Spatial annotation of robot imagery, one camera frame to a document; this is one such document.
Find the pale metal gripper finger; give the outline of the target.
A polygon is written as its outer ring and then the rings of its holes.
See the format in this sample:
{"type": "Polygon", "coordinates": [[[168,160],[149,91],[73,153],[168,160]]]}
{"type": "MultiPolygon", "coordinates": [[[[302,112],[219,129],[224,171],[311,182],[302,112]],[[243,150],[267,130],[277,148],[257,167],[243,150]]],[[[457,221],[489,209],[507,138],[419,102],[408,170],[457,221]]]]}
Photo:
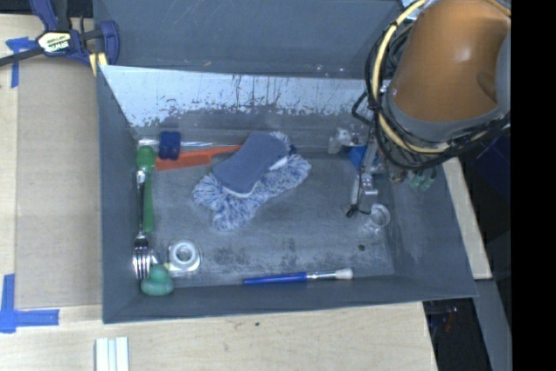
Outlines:
{"type": "Polygon", "coordinates": [[[367,204],[377,201],[379,190],[374,185],[373,178],[367,178],[363,181],[363,201],[367,204]]]}
{"type": "Polygon", "coordinates": [[[354,216],[359,212],[361,203],[361,175],[357,174],[354,179],[354,185],[352,187],[350,203],[349,203],[349,215],[354,216]]]}

